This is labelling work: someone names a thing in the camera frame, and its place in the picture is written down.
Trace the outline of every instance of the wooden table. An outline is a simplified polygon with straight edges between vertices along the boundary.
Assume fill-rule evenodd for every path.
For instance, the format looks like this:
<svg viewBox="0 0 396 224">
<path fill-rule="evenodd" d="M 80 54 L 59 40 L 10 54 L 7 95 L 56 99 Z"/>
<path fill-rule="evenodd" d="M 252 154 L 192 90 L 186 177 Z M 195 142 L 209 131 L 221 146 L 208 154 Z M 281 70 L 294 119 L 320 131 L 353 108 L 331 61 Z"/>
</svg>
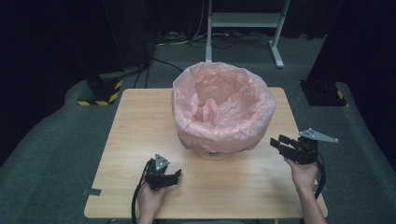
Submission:
<svg viewBox="0 0 396 224">
<path fill-rule="evenodd" d="M 267 133 L 250 151 L 208 161 L 185 149 L 177 138 L 171 89 L 126 90 L 120 99 L 92 188 L 86 217 L 131 217 L 131 201 L 146 162 L 160 153 L 182 169 L 156 218 L 297 218 L 301 206 L 290 168 L 269 145 L 278 135 L 297 138 L 298 130 L 285 92 L 270 88 L 276 111 Z M 318 198 L 324 216 L 328 211 Z"/>
</svg>

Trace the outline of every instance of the human hand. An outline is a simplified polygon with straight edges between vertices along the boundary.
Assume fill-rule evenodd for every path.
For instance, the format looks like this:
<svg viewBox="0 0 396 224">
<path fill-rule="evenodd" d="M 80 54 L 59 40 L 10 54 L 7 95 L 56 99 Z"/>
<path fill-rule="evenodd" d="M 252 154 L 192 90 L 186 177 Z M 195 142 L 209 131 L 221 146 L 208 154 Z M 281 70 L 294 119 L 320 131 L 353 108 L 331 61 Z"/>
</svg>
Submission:
<svg viewBox="0 0 396 224">
<path fill-rule="evenodd" d="M 297 191 L 313 192 L 315 180 L 318 175 L 318 164 L 312 162 L 307 165 L 301 165 L 286 158 L 285 161 L 291 168 L 291 176 Z"/>
<path fill-rule="evenodd" d="M 163 204 L 165 192 L 166 188 L 155 191 L 150 188 L 149 184 L 143 184 L 137 195 L 137 202 L 140 209 L 139 224 L 152 223 L 155 214 Z"/>
</svg>

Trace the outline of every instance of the pink plastic bag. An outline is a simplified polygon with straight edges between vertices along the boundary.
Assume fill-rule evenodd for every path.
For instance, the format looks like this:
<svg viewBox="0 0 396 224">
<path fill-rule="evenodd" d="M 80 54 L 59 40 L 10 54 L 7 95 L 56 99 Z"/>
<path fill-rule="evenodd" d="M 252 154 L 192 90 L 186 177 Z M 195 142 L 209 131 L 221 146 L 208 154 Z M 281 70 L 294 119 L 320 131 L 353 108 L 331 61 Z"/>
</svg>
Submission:
<svg viewBox="0 0 396 224">
<path fill-rule="evenodd" d="M 229 153 L 253 149 L 275 108 L 261 77 L 226 63 L 198 63 L 173 83 L 173 116 L 185 148 Z"/>
</svg>

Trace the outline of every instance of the gray carpet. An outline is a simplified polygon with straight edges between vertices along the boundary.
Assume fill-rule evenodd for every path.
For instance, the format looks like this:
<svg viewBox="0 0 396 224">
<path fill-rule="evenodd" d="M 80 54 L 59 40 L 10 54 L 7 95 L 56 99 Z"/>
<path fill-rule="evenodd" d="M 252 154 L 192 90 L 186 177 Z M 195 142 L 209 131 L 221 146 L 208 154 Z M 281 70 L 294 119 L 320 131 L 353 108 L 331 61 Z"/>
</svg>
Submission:
<svg viewBox="0 0 396 224">
<path fill-rule="evenodd" d="M 214 43 L 219 47 L 231 44 L 218 39 Z M 265 41 L 214 49 L 213 60 L 245 67 L 268 86 L 283 88 L 300 130 L 313 128 L 339 139 L 338 144 L 319 143 L 326 162 L 323 195 L 330 223 L 396 223 L 396 174 L 367 130 L 348 86 L 337 83 L 348 106 L 314 107 L 304 98 L 298 80 L 306 79 L 322 43 L 323 39 L 281 38 L 278 48 L 284 69 L 275 67 Z M 181 69 L 205 60 L 205 48 L 187 45 L 157 47 L 154 54 Z M 148 88 L 170 88 L 178 74 L 176 68 L 153 61 Z M 144 88 L 145 78 L 143 72 L 137 88 Z M 132 88 L 135 79 L 125 78 L 121 92 Z M 77 98 L 85 87 L 80 82 L 71 88 L 64 107 L 39 122 L 1 168 L 0 223 L 107 223 L 107 219 L 84 217 L 88 196 L 83 190 L 92 185 L 120 97 L 114 105 L 78 106 Z"/>
</svg>

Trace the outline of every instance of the white metal stand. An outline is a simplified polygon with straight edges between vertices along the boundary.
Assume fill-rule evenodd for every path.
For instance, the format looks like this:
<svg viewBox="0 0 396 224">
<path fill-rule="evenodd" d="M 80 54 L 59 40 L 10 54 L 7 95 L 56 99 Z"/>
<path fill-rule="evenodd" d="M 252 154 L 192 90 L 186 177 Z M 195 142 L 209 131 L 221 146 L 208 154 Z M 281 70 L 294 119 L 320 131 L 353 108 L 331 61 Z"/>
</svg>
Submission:
<svg viewBox="0 0 396 224">
<path fill-rule="evenodd" d="M 269 27 L 276 28 L 274 40 L 270 40 L 269 46 L 274 55 L 276 66 L 283 68 L 277 43 L 282 32 L 283 23 L 286 19 L 290 0 L 285 0 L 283 9 L 279 13 L 234 13 L 212 12 L 212 0 L 209 0 L 207 16 L 207 41 L 205 61 L 212 62 L 212 28 L 213 27 Z"/>
</svg>

